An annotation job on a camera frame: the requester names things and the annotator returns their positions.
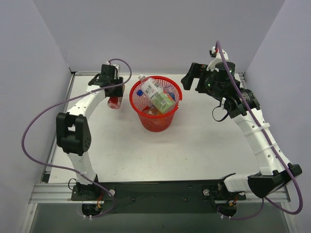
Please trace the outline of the tall clear blue-cap bottle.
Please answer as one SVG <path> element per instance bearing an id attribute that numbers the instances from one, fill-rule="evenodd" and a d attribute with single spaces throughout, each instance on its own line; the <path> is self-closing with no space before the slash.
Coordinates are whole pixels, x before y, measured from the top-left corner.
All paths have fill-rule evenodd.
<path id="1" fill-rule="evenodd" d="M 137 91 L 137 95 L 140 97 L 142 103 L 148 107 L 151 107 L 153 103 L 149 100 L 149 98 L 143 93 L 142 90 Z"/>

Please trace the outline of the green tea bottle white label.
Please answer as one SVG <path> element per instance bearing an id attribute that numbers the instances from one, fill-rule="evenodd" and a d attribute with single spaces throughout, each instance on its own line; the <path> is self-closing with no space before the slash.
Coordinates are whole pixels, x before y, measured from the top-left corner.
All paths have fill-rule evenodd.
<path id="1" fill-rule="evenodd" d="M 140 74 L 138 79 L 141 91 L 161 114 L 166 114 L 174 109 L 175 100 L 155 78 Z"/>

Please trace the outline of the small orange juice bottle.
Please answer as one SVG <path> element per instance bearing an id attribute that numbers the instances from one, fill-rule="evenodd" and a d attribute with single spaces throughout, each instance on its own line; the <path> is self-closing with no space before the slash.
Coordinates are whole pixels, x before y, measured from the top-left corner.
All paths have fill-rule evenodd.
<path id="1" fill-rule="evenodd" d="M 160 115 L 160 112 L 155 107 L 147 107 L 143 110 L 143 113 L 151 116 Z"/>

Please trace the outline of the crushed clear blue-label bottle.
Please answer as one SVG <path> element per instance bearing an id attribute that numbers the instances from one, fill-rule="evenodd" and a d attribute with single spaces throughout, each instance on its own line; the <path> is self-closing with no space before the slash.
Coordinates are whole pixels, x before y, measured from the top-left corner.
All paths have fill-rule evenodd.
<path id="1" fill-rule="evenodd" d="M 175 95 L 175 91 L 174 91 L 174 86 L 173 85 L 165 85 L 163 86 L 163 90 L 164 90 L 164 98 L 165 100 L 168 101 L 176 101 L 176 95 Z"/>

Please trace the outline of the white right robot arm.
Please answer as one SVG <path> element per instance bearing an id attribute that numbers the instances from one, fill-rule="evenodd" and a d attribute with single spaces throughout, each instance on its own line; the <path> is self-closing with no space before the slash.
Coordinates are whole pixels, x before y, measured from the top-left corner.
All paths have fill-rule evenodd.
<path id="1" fill-rule="evenodd" d="M 292 164 L 280 151 L 254 93 L 242 88 L 240 81 L 230 79 L 229 76 L 234 75 L 235 64 L 227 64 L 229 70 L 223 63 L 217 63 L 215 70 L 211 71 L 207 65 L 192 63 L 181 83 L 185 90 L 190 90 L 193 80 L 198 78 L 195 90 L 220 102 L 227 116 L 242 130 L 256 157 L 259 172 L 226 177 L 226 189 L 229 192 L 251 191 L 257 197 L 264 198 L 291 182 L 291 176 L 301 175 L 302 169 L 300 165 Z"/>

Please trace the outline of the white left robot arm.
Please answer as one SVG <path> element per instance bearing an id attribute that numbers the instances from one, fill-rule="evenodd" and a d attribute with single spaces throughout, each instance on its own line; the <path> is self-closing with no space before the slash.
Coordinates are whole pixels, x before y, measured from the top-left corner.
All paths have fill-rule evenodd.
<path id="1" fill-rule="evenodd" d="M 98 181 L 98 176 L 88 154 L 92 140 L 88 119 L 106 97 L 123 97 L 122 83 L 119 65 L 104 64 L 101 72 L 88 82 L 85 95 L 67 112 L 56 116 L 57 145 L 70 158 L 73 169 L 78 171 L 77 191 L 89 200 L 99 196 L 100 188 L 94 184 Z"/>

